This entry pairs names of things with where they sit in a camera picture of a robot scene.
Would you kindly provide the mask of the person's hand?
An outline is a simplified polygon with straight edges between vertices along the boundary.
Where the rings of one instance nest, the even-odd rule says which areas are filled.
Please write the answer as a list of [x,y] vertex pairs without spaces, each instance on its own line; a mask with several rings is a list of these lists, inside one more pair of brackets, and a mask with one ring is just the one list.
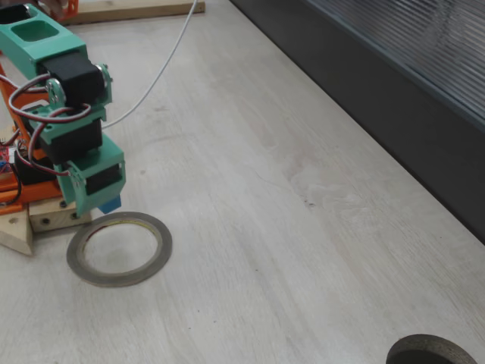
[[59,20],[65,15],[64,10],[68,6],[68,0],[39,0],[36,4],[41,11]]

